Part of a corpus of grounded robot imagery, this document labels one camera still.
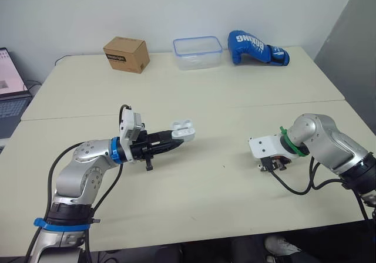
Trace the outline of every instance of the boxing glove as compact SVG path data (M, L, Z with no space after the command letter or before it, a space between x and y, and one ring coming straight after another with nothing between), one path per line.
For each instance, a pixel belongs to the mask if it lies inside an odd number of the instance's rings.
M288 65L290 61L290 56L284 49L266 45L252 34L241 30L230 32L228 43L235 65L241 62L242 53L247 53L253 58L271 65Z

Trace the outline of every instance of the robotic arm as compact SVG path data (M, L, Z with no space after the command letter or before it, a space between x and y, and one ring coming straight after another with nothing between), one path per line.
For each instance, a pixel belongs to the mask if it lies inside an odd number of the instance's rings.
M31 263L79 262L82 255L79 247L85 241L88 243L90 225L99 222L93 219L94 213L110 191L92 208L106 171L120 164L118 179L122 164L137 160L145 160L146 169L152 170L151 159L155 154L175 149L184 141L193 140L195 134L190 120L174 122L172 130L148 134L140 114L127 105L122 106L119 120L119 137L82 143L61 171L47 217L34 222L39 228Z
M274 136L250 138L262 171L286 169L292 159L309 153L352 188L364 203L376 207L376 159L350 137L341 133L332 118L321 114L302 114L294 124Z

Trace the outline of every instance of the clear plastic container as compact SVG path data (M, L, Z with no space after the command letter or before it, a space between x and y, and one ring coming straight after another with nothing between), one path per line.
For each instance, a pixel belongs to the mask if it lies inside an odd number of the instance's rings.
M173 46L181 70L213 68L221 62L222 46L217 37L175 39Z

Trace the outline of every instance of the blue ring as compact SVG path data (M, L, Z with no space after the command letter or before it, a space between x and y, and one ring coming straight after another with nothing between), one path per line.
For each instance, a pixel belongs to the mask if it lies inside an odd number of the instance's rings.
M85 231L90 228L90 224L76 225L76 226L57 226L46 223L43 218L34 220L34 226L42 227L44 230L52 232L78 232Z
M116 142L118 141L119 137L114 137L111 140L111 158L113 161L115 161L118 164L122 164L122 161L120 160L120 156L118 153L118 147L116 146Z

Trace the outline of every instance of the laptop screen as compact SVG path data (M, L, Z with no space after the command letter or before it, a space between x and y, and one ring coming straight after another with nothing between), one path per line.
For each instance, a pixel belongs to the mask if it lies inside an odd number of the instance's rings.
M28 91L7 49L0 48L0 96Z

